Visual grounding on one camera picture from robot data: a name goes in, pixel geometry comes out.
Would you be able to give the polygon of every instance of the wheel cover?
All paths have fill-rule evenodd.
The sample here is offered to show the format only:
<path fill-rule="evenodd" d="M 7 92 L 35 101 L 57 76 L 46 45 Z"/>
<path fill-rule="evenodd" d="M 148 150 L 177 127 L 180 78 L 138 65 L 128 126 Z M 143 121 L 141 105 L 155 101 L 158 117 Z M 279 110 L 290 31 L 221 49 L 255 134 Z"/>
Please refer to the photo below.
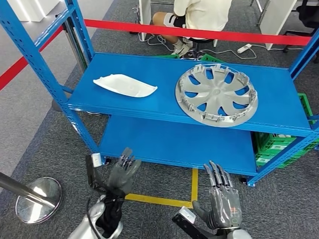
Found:
<path fill-rule="evenodd" d="M 221 64 L 200 64 L 184 73 L 175 96 L 188 116 L 217 127 L 246 122 L 258 106 L 257 92 L 248 76 Z"/>

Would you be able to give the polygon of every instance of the red rope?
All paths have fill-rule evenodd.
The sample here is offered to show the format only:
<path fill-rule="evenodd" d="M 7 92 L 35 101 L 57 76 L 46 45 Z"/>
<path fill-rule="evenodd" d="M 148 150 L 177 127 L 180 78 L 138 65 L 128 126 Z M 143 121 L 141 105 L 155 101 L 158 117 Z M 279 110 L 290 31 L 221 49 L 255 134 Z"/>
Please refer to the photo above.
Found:
<path fill-rule="evenodd" d="M 46 46 L 50 44 L 53 39 L 59 35 L 60 32 L 62 31 L 62 27 L 59 27 L 57 31 L 52 34 L 48 41 L 46 41 L 43 46 L 42 46 L 39 51 L 42 51 Z M 0 91 L 3 89 L 5 86 L 8 85 L 10 81 L 13 78 L 16 77 L 20 71 L 22 71 L 24 67 L 27 65 L 27 61 L 23 56 L 15 62 L 14 64 L 11 65 L 10 68 L 6 70 L 5 73 L 0 76 Z"/>
<path fill-rule="evenodd" d="M 231 31 L 206 31 L 194 29 L 183 29 L 178 27 L 166 27 L 144 25 L 127 22 L 116 21 L 100 21 L 85 19 L 85 25 L 88 27 L 104 28 L 110 30 L 119 31 L 132 31 L 132 32 L 147 32 L 153 34 L 172 35 L 172 36 L 187 36 L 187 37 L 199 37 L 207 39 L 218 39 L 224 41 L 239 41 L 249 43 L 274 43 L 282 45 L 300 45 L 305 46 L 311 39 L 311 37 L 304 36 L 284 36 L 284 35 L 264 35 L 257 33 L 246 32 L 231 32 Z"/>

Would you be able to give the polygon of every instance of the gray robotic hand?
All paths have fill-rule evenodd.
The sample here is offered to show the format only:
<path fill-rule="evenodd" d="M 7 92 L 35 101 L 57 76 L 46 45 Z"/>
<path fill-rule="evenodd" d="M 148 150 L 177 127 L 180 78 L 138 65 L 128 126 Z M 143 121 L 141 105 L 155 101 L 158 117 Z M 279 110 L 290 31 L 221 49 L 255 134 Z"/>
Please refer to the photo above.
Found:
<path fill-rule="evenodd" d="M 211 168 L 204 164 L 209 176 L 212 210 L 208 212 L 193 201 L 194 210 L 210 229 L 226 230 L 228 239 L 251 239 L 244 230 L 240 229 L 241 207 L 238 190 L 234 189 L 230 175 L 219 165 L 209 161 Z"/>

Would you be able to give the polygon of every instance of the shoe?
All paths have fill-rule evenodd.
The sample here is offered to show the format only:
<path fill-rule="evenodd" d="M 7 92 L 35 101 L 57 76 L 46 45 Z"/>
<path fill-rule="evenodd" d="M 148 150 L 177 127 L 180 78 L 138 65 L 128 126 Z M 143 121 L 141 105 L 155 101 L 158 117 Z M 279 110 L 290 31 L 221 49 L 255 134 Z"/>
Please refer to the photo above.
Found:
<path fill-rule="evenodd" d="M 186 44 L 183 44 L 181 48 L 175 48 L 172 55 L 178 55 L 179 57 L 184 56 L 184 54 L 187 53 L 190 50 Z"/>
<path fill-rule="evenodd" d="M 183 42 L 185 43 L 189 48 L 193 48 L 193 42 L 190 40 L 188 40 L 187 38 L 183 38 Z"/>

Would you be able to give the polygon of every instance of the seated person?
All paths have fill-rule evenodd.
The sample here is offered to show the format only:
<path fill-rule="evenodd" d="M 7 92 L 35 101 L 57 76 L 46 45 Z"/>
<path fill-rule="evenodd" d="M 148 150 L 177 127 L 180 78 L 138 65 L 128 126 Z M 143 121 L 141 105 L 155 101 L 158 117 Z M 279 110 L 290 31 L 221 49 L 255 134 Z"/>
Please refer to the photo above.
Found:
<path fill-rule="evenodd" d="M 171 26 L 190 29 L 221 31 L 228 21 L 232 0 L 175 0 L 174 13 L 156 12 L 153 23 L 157 26 Z M 183 56 L 193 42 L 177 36 L 163 35 L 174 45 L 172 54 Z"/>

